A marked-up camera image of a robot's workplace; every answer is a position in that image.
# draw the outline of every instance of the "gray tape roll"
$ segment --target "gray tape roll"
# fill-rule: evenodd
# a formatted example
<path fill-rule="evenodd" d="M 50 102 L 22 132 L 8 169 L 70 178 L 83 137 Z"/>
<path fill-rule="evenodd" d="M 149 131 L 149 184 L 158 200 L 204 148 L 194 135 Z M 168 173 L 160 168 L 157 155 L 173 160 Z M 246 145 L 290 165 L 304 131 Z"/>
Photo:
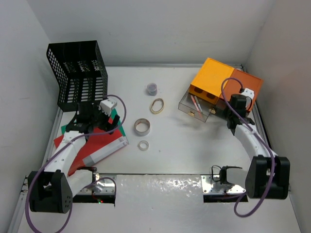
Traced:
<path fill-rule="evenodd" d="M 146 124 L 148 126 L 148 129 L 146 131 L 139 131 L 137 129 L 137 125 L 139 124 Z M 135 124 L 134 124 L 134 129 L 135 129 L 135 132 L 139 135 L 139 136 L 146 136 L 149 132 L 150 132 L 150 122 L 147 120 L 147 119 L 144 119 L 144 118 L 141 118 L 141 119 L 138 119 Z"/>

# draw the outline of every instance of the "tabletop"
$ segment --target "tabletop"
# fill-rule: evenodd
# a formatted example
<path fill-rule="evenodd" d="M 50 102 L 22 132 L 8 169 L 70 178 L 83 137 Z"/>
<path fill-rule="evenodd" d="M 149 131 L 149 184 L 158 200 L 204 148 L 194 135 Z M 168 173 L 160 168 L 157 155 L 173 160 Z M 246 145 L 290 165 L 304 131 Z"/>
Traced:
<path fill-rule="evenodd" d="M 129 145 L 96 164 L 101 173 L 117 173 L 116 206 L 75 203 L 64 232 L 291 232 L 299 227 L 290 202 L 265 200 L 248 218 L 233 213 L 233 203 L 203 203 L 199 174 L 208 174 L 212 165 L 241 166 L 248 169 L 250 158 L 226 126 L 226 121 L 210 116 L 201 122 L 178 110 L 199 67 L 108 67 L 108 93 L 121 97 L 127 108 L 124 130 Z M 156 83 L 158 94 L 149 96 L 148 83 Z M 164 110 L 153 115 L 150 104 L 162 98 Z M 117 106 L 123 117 L 123 108 Z M 61 114 L 60 126 L 73 113 Z M 146 118 L 151 123 L 147 136 L 134 132 L 134 123 Z M 149 142 L 147 151 L 137 144 Z M 241 213 L 258 200 L 241 203 Z M 31 213 L 35 226 L 55 232 L 66 215 Z M 19 233 L 31 232 L 23 215 Z"/>

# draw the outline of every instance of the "black basket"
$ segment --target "black basket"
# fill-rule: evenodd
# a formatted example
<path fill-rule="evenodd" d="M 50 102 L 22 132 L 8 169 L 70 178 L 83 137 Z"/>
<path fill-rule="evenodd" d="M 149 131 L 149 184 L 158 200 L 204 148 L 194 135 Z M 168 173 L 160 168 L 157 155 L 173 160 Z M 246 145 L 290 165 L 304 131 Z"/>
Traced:
<path fill-rule="evenodd" d="M 82 101 L 99 104 L 107 95 L 108 74 L 96 40 L 49 44 L 47 58 L 63 112 L 76 111 Z"/>

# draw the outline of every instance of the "white wall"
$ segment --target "white wall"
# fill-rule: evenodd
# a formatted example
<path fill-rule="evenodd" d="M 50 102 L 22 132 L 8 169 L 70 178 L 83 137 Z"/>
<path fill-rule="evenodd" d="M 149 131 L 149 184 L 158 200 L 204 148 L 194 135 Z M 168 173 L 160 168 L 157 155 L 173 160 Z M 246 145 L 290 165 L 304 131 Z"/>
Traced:
<path fill-rule="evenodd" d="M 272 146 L 291 161 L 302 232 L 311 232 L 311 1 L 277 0 L 247 63 L 265 80 L 259 107 Z"/>
<path fill-rule="evenodd" d="M 97 39 L 106 64 L 245 63 L 275 0 L 28 0 L 52 42 Z"/>
<path fill-rule="evenodd" d="M 58 86 L 49 39 L 25 0 L 0 7 L 0 232 L 6 232 L 25 175 L 42 163 Z"/>

